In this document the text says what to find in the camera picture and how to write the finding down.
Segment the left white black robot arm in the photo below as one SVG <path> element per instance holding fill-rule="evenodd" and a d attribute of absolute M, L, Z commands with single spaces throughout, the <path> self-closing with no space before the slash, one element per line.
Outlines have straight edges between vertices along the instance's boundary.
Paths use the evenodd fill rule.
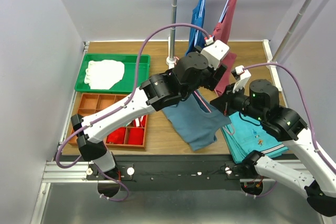
<path fill-rule="evenodd" d="M 104 179 L 112 179 L 117 165 L 104 138 L 136 118 L 196 97 L 200 87 L 213 91 L 227 69 L 222 63 L 226 55 L 221 51 L 190 52 L 174 68 L 152 75 L 131 94 L 106 109 L 89 116 L 72 116 L 81 157 L 94 162 Z"/>

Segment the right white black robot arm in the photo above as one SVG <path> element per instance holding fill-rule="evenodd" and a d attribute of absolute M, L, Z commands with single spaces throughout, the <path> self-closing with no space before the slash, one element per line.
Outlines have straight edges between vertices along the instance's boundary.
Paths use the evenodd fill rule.
<path fill-rule="evenodd" d="M 335 216 L 335 162 L 313 142 L 312 130 L 301 116 L 279 104 L 278 89 L 268 80 L 259 79 L 249 85 L 249 95 L 236 84 L 210 104 L 225 115 L 239 112 L 261 123 L 262 128 L 301 161 L 308 174 L 289 168 L 260 151 L 250 152 L 241 165 L 249 178 L 257 174 L 271 178 L 304 196 L 308 204 L 326 217 Z"/>

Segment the grey-blue tank top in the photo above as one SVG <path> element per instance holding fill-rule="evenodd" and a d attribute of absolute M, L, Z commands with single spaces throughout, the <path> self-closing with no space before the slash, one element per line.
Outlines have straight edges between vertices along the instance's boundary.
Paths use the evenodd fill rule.
<path fill-rule="evenodd" d="M 175 131 L 192 151 L 198 151 L 216 142 L 215 133 L 223 126 L 231 124 L 228 116 L 211 106 L 206 100 L 205 103 L 211 109 L 210 113 L 192 93 L 185 101 L 162 109 Z"/>

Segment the pink wire hanger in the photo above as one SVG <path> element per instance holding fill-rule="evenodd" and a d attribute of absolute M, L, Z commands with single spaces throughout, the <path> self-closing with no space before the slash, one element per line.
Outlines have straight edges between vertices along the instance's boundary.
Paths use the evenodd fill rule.
<path fill-rule="evenodd" d="M 198 91 L 194 91 L 194 94 L 197 96 L 197 98 L 200 100 L 200 102 L 203 104 L 203 106 L 206 108 L 206 110 L 210 113 L 211 109 L 207 106 L 207 104 L 205 103 L 205 100 L 202 99 L 202 96 L 199 94 Z M 231 128 L 232 128 L 232 132 L 225 126 L 223 126 L 221 128 L 221 132 L 224 133 L 226 132 L 228 135 L 234 135 L 235 134 L 235 128 L 232 124 L 230 124 Z"/>

